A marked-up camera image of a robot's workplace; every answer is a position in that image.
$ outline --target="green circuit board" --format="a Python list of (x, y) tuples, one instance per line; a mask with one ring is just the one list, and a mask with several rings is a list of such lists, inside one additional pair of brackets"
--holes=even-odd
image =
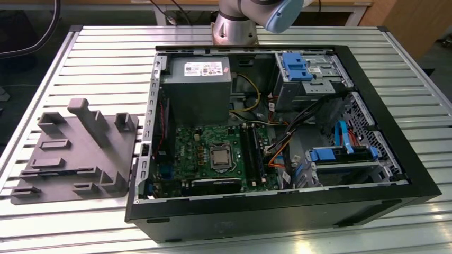
[[(256, 127), (256, 133), (259, 143), (263, 146), (268, 145), (267, 128), (264, 126)], [(221, 145), (231, 147), (232, 168), (219, 173), (211, 168), (209, 149)], [(237, 126), (177, 128), (173, 170), (173, 179), (180, 180), (213, 177), (240, 178), (243, 180), (243, 192), (277, 189), (276, 173), (267, 174), (265, 182), (257, 186), (249, 186), (247, 183), (240, 129)]]

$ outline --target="open computer tower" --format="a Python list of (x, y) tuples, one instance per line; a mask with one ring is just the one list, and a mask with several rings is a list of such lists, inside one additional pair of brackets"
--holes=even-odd
[(125, 214), (156, 242), (360, 225), (440, 194), (347, 46), (157, 47)]

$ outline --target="cpu socket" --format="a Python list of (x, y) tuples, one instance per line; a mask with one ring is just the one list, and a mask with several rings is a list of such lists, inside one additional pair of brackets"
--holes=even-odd
[(219, 173), (227, 172), (232, 168), (231, 145), (212, 144), (211, 149), (211, 169)]

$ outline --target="slotted aluminum surface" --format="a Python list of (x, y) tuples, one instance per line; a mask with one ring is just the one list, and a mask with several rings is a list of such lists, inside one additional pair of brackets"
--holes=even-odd
[(452, 117), (449, 102), (392, 39), (376, 28), (303, 27), (275, 35), (259, 29), (260, 44), (344, 44), (357, 58), (443, 195), (369, 224), (340, 230), (157, 245), (124, 223), (125, 198), (15, 206), (11, 188), (25, 167), (43, 112), (68, 115), (84, 97), (104, 115), (140, 114), (144, 121), (155, 46), (211, 44), (200, 27), (88, 26), (68, 35), (28, 113), (0, 159), (0, 251), (16, 253), (449, 253), (452, 251)]

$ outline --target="motherboard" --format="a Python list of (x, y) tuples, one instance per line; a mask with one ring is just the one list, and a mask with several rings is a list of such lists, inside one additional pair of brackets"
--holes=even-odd
[(269, 144), (264, 125), (249, 126), (205, 126), (176, 129), (175, 162), (172, 165), (160, 165), (161, 178), (171, 184), (168, 189), (175, 190), (181, 185), (180, 192), (171, 191), (168, 197), (184, 196), (184, 191), (193, 194), (196, 187), (217, 186), (221, 189), (240, 188), (237, 192), (253, 192), (277, 189), (276, 172), (260, 164), (252, 169), (247, 160), (252, 160), (247, 132), (255, 133), (251, 141), (257, 149), (253, 156), (263, 161), (263, 150)]

